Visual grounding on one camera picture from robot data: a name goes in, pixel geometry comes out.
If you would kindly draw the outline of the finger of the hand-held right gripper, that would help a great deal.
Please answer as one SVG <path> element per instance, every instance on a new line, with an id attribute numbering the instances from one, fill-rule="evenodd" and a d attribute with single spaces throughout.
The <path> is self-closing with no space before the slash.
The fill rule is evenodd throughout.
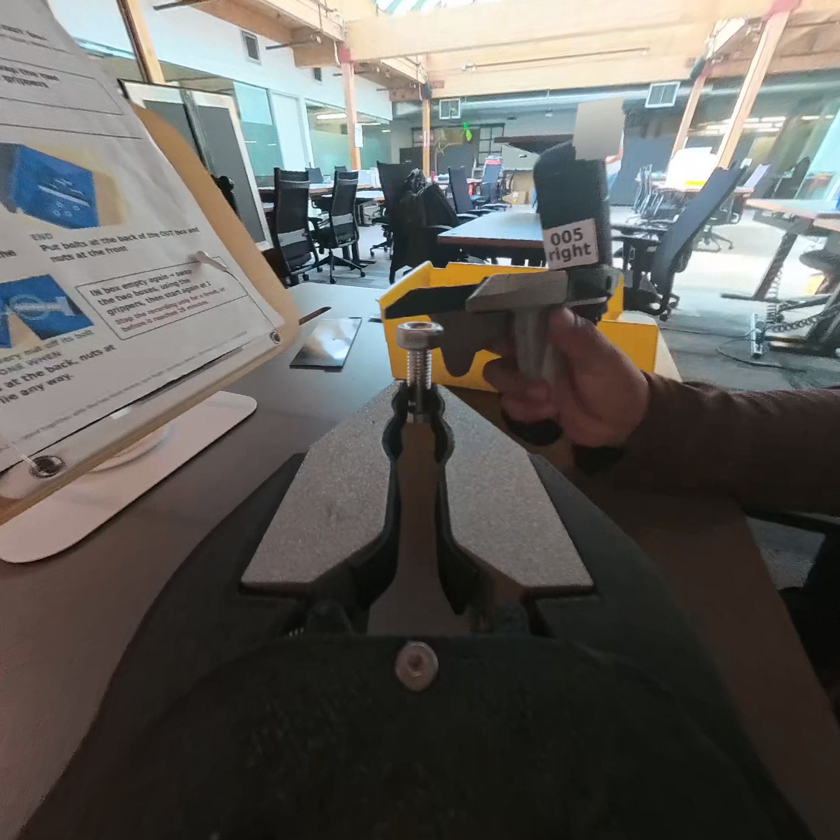
<path id="1" fill-rule="evenodd" d="M 439 349 L 450 377 L 467 377 L 479 352 L 501 345 L 511 350 L 512 369 L 521 373 L 513 340 L 512 311 L 444 311 L 434 312 L 429 318 L 443 328 Z"/>
<path id="2" fill-rule="evenodd" d="M 496 274 L 474 284 L 410 290 L 385 307 L 384 320 L 535 309 L 562 305 L 570 295 L 571 278 L 565 271 Z"/>

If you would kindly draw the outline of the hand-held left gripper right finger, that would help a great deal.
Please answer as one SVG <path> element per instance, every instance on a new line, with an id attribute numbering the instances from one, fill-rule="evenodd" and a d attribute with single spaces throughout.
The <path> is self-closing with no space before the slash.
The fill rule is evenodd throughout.
<path id="1" fill-rule="evenodd" d="M 595 592 L 530 453 L 435 389 L 437 572 L 455 614 Z"/>

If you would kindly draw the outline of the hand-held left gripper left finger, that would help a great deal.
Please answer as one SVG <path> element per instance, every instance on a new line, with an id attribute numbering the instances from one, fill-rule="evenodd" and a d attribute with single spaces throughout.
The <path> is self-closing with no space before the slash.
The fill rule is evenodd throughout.
<path id="1" fill-rule="evenodd" d="M 389 587 L 401 391 L 390 384 L 309 448 L 243 573 L 245 590 L 370 608 Z"/>

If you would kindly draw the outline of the silver hex socket bolt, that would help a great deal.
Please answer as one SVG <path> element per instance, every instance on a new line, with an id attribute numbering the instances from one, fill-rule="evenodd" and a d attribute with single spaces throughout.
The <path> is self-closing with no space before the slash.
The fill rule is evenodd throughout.
<path id="1" fill-rule="evenodd" d="M 396 328 L 396 343 L 406 352 L 407 410 L 412 422 L 425 423 L 433 394 L 433 352 L 444 327 L 437 322 L 406 321 Z"/>

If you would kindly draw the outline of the yellow plastic bin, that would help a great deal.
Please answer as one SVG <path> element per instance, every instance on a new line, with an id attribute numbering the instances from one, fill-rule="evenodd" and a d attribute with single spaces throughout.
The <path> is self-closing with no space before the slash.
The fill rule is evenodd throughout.
<path id="1" fill-rule="evenodd" d="M 409 271 L 404 278 L 382 292 L 378 298 L 388 358 L 394 379 L 403 380 L 405 378 L 407 359 L 406 352 L 396 344 L 396 327 L 398 324 L 410 320 L 411 317 L 387 316 L 385 312 L 390 306 L 404 298 L 408 292 L 422 289 L 464 291 L 468 286 L 474 286 L 496 273 L 535 274 L 539 272 L 544 272 L 544 269 L 466 262 L 451 262 L 445 268 L 438 269 L 433 267 L 429 261 Z M 663 340 L 660 339 L 659 328 L 650 317 L 624 312 L 623 287 L 619 287 L 614 292 L 607 305 L 606 313 L 598 323 L 597 328 L 612 344 L 624 352 L 640 370 L 646 373 L 655 373 L 664 369 L 664 362 L 660 361 L 659 357 L 665 345 Z M 447 372 L 441 350 L 436 350 L 433 352 L 433 383 L 451 389 L 460 388 L 493 393 L 495 389 L 485 381 L 483 370 L 485 365 L 494 358 L 493 353 L 481 350 L 476 354 L 466 374 L 454 376 Z"/>

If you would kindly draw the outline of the person's right forearm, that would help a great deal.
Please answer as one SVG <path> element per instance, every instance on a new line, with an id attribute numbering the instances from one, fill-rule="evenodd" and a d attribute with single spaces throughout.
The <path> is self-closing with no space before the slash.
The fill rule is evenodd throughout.
<path id="1" fill-rule="evenodd" d="M 730 391 L 647 378 L 646 414 L 603 477 L 744 507 L 838 516 L 838 388 Z"/>

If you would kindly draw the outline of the person's right hand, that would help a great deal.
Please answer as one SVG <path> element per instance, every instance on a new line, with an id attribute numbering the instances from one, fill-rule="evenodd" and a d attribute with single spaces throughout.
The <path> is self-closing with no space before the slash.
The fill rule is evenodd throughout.
<path id="1" fill-rule="evenodd" d="M 622 448 L 642 423 L 649 404 L 646 376 L 594 324 L 572 310 L 552 310 L 546 321 L 553 377 L 530 379 L 516 363 L 512 338 L 500 340 L 485 380 L 515 423 L 556 423 L 573 445 Z"/>

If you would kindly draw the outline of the dark background table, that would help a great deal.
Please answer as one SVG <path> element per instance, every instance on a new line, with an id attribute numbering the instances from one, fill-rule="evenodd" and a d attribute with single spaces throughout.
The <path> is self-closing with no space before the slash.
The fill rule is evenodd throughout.
<path id="1" fill-rule="evenodd" d="M 512 266 L 545 265 L 543 229 L 539 215 L 530 208 L 512 207 L 465 220 L 442 229 L 437 242 L 480 259 L 506 259 Z"/>

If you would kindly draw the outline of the black jacket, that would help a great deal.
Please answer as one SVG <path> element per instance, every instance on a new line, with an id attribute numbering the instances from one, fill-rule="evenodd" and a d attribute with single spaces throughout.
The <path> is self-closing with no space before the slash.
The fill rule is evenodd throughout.
<path id="1" fill-rule="evenodd" d="M 442 269 L 464 258 L 460 247 L 438 240 L 443 232 L 458 226 L 459 219 L 440 188 L 428 182 L 420 170 L 411 170 L 397 183 L 386 209 L 392 233 L 391 285 L 399 269 L 413 269 L 426 262 Z"/>

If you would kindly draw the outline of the black office chair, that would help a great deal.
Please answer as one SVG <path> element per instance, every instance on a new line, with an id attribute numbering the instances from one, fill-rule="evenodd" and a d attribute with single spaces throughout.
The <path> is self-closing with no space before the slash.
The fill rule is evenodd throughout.
<path id="1" fill-rule="evenodd" d="M 286 287 L 320 271 L 319 256 L 309 227 L 309 177 L 306 171 L 274 169 L 274 208 L 269 231 Z"/>
<path id="2" fill-rule="evenodd" d="M 336 266 L 356 270 L 365 276 L 364 267 L 352 259 L 351 251 L 359 242 L 359 229 L 355 216 L 355 199 L 358 191 L 357 171 L 336 172 L 332 182 L 331 204 L 326 217 L 310 218 L 311 236 L 318 251 L 314 263 L 317 272 L 326 266 L 329 283 L 335 284 Z"/>
<path id="3" fill-rule="evenodd" d="M 675 278 L 688 265 L 694 244 L 711 218 L 734 197 L 744 167 L 716 169 L 669 225 L 613 224 L 622 244 L 623 309 L 667 321 L 679 304 Z"/>

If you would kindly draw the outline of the black flat plate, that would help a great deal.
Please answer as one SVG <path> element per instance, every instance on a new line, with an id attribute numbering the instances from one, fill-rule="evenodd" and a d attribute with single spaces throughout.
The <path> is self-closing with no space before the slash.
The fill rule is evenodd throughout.
<path id="1" fill-rule="evenodd" d="M 341 371 L 361 328 L 361 318 L 320 322 L 307 337 L 289 366 L 292 370 Z"/>

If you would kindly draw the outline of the white framed board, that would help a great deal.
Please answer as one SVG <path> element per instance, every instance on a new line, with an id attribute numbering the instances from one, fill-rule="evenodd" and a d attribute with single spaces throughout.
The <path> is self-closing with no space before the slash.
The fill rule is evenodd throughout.
<path id="1" fill-rule="evenodd" d="M 126 99 L 156 114 L 193 148 L 257 246 L 270 249 L 270 227 L 234 97 L 134 80 L 119 85 Z"/>

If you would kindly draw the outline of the instruction sheet stand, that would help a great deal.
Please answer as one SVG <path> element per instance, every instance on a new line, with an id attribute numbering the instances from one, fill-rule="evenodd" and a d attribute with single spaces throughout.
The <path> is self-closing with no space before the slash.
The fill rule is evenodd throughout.
<path id="1" fill-rule="evenodd" d="M 62 553 L 233 430 L 295 301 L 177 132 L 2 2 L 1 557 Z"/>

